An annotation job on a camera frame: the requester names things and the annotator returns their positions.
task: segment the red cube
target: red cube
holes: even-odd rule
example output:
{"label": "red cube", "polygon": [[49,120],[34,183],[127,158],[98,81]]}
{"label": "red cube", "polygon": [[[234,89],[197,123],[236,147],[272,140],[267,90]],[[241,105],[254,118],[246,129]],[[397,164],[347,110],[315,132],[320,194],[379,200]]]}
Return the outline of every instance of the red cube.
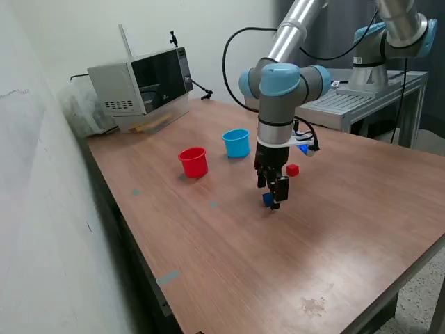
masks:
{"label": "red cube", "polygon": [[286,166],[287,176],[293,177],[300,173],[300,168],[295,164],[290,164]]}

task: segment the metal table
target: metal table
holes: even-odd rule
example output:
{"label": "metal table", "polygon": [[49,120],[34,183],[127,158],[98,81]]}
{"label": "metal table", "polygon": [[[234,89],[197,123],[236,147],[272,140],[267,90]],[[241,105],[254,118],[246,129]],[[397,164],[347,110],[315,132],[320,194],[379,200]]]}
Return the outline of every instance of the metal table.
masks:
{"label": "metal table", "polygon": [[[328,69],[332,80],[349,80],[352,69]],[[403,73],[400,71],[388,71],[388,77],[403,81]],[[400,115],[400,135],[398,144],[412,148],[417,140],[419,122],[422,112],[423,98],[428,80],[427,72],[411,71],[407,73],[403,110]],[[331,89],[320,99],[303,104],[296,108],[296,115],[312,123],[350,133],[352,124],[377,111],[397,103],[401,97],[402,88],[388,93],[380,98],[358,97],[352,95],[337,94]],[[258,107],[258,100],[246,98],[248,106]]]}

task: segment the white wall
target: white wall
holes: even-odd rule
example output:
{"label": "white wall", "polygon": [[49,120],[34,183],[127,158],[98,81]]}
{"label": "white wall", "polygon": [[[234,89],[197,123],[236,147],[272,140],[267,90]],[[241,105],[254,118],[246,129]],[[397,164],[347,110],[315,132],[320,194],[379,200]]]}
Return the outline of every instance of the white wall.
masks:
{"label": "white wall", "polygon": [[136,333],[113,219],[3,0],[0,45],[0,333]]}
{"label": "white wall", "polygon": [[[186,47],[192,77],[230,102],[222,76],[222,54],[228,37],[244,26],[275,26],[280,0],[13,0],[13,7],[49,78],[54,92],[73,74],[124,58],[118,24],[124,24],[136,54],[170,47],[170,30]],[[228,56],[230,84],[266,56],[271,33],[247,32]],[[196,89],[194,97],[202,96]]]}

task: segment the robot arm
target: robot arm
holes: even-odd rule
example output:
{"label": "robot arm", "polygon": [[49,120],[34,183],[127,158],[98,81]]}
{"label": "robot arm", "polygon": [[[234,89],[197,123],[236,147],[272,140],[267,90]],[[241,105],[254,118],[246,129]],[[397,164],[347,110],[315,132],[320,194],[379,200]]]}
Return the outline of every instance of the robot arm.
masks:
{"label": "robot arm", "polygon": [[[419,58],[431,50],[437,31],[437,21],[427,20],[418,13],[414,0],[378,0],[383,22],[374,24],[355,48],[353,75],[349,92],[378,92],[388,86],[400,88],[399,81],[389,82],[386,60]],[[355,41],[363,37],[365,28],[355,32]]]}
{"label": "robot arm", "polygon": [[313,135],[295,135],[295,108],[318,99],[329,90],[329,72],[321,66],[300,69],[286,62],[303,44],[307,29],[326,4],[326,0],[295,1],[277,30],[269,55],[239,79],[241,92],[259,99],[254,167],[258,187],[267,185],[270,189],[271,209],[278,209],[280,202],[288,197],[289,178],[283,176],[282,167],[287,162],[289,148],[299,145],[309,154],[318,149],[318,141]]}
{"label": "robot arm", "polygon": [[[367,46],[360,43],[357,52],[362,51],[366,57],[377,54],[385,58],[386,48],[388,54],[398,56],[406,54],[410,45],[417,48],[417,53],[425,53],[430,48],[432,39],[428,34],[432,33],[434,38],[435,21],[429,23],[422,14],[418,14],[414,0],[378,0],[377,3],[384,23],[374,25],[366,37],[385,30],[384,53],[382,55],[380,42],[370,42]],[[313,131],[312,134],[298,132],[295,108],[326,94],[331,84],[330,74],[321,66],[299,68],[287,62],[303,44],[307,30],[326,5],[327,0],[296,0],[277,30],[269,55],[261,58],[255,68],[245,71],[239,79],[241,92],[246,97],[259,99],[254,167],[258,187],[267,185],[270,189],[271,209],[278,209],[280,203],[288,198],[289,179],[283,176],[282,167],[288,160],[289,148],[298,146],[306,155],[318,150],[318,140]],[[360,39],[365,30],[358,30],[355,39]],[[415,46],[422,40],[426,40],[422,44],[424,46]]]}

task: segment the red cup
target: red cup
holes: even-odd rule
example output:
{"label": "red cup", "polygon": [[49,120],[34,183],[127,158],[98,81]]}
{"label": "red cup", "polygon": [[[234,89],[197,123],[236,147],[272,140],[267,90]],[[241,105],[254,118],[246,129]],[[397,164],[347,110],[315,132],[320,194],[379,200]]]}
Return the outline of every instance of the red cup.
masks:
{"label": "red cup", "polygon": [[204,148],[189,148],[182,151],[178,158],[182,162],[186,177],[196,179],[204,176],[209,171]]}

